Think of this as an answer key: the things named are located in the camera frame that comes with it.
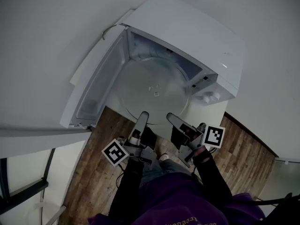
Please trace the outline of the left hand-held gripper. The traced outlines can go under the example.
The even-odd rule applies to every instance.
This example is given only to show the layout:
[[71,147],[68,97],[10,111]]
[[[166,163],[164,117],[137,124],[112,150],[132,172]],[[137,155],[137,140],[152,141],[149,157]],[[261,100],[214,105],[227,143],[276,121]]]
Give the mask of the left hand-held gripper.
[[155,149],[157,136],[147,127],[149,113],[143,111],[130,134],[130,139],[113,139],[102,150],[103,155],[113,165],[120,164],[126,158],[137,158],[153,165],[157,156]]

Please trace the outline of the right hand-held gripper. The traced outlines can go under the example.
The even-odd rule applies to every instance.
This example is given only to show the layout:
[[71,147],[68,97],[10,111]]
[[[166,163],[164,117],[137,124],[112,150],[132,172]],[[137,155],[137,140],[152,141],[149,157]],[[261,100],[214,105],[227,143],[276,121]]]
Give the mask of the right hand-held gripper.
[[193,127],[169,112],[167,120],[173,125],[171,142],[178,149],[178,158],[188,168],[189,161],[195,156],[195,151],[202,146],[221,148],[225,133],[224,127],[215,127],[201,123]]

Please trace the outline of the round glass turntable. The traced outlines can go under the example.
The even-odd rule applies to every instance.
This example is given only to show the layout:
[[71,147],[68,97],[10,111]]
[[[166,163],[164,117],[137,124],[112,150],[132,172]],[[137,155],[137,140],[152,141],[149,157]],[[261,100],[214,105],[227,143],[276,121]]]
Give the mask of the round glass turntable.
[[189,79],[175,62],[159,57],[130,60],[119,75],[117,96],[129,114],[145,111],[148,124],[162,125],[167,114],[180,116],[191,97]]

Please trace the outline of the person's right forearm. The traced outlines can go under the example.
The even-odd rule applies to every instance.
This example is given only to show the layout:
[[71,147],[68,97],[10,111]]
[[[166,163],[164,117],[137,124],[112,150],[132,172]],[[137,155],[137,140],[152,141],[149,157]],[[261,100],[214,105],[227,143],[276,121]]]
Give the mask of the person's right forearm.
[[205,197],[216,207],[232,201],[232,193],[223,179],[211,153],[204,147],[195,150],[193,163],[202,180]]

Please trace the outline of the person's left forearm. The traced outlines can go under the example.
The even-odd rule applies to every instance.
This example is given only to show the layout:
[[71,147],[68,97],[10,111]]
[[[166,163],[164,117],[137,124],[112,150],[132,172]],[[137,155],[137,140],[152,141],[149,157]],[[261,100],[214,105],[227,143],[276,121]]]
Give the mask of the person's left forearm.
[[139,187],[143,168],[143,162],[132,158],[128,160],[109,210],[109,218],[127,225],[136,219],[140,206]]

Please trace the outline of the person's left leg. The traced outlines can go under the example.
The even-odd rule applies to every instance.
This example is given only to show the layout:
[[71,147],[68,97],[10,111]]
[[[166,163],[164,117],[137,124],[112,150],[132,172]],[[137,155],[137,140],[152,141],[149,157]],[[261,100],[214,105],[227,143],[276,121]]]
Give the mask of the person's left leg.
[[140,187],[169,173],[184,173],[191,175],[189,170],[169,158],[163,161],[156,160],[152,168],[150,168],[150,165],[144,166]]

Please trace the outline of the white microwave door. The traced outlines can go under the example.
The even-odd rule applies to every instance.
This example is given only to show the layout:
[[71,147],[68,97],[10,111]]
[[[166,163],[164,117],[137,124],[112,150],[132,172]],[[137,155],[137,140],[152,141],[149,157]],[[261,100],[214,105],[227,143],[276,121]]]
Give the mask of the white microwave door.
[[129,61],[126,27],[110,29],[81,63],[81,72],[60,119],[68,128],[97,124],[110,90]]

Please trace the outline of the person's purple sweatshirt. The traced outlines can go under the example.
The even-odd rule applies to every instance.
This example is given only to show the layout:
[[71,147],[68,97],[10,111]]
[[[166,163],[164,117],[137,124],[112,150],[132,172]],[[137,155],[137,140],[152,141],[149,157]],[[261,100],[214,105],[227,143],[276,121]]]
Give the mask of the person's purple sweatshirt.
[[[232,196],[232,201],[216,207],[205,197],[203,186],[184,173],[169,173],[139,187],[140,206],[129,225],[256,225],[265,219],[248,193]],[[89,225],[127,225],[97,214]]]

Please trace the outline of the white microwave oven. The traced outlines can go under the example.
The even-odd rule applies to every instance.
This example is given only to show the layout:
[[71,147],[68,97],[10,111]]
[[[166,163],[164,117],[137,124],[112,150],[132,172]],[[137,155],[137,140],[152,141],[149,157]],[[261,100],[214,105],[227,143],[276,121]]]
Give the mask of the white microwave oven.
[[[177,63],[202,105],[237,96],[245,44],[223,24],[180,0],[147,0],[121,23],[128,28],[131,55]],[[214,91],[219,101],[211,99]],[[208,104],[203,96],[210,97]]]

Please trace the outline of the frosted glass door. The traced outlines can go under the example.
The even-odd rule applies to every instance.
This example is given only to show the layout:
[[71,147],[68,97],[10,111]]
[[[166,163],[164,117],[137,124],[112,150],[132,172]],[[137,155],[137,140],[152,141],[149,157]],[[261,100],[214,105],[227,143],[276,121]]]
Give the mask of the frosted glass door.
[[280,191],[300,194],[300,159],[277,158],[274,169]]

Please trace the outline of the black framed window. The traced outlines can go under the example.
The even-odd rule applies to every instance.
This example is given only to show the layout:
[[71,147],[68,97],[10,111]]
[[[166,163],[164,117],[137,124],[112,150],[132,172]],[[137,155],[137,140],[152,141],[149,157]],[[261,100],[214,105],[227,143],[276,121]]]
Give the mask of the black framed window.
[[86,143],[1,158],[0,225],[58,225]]

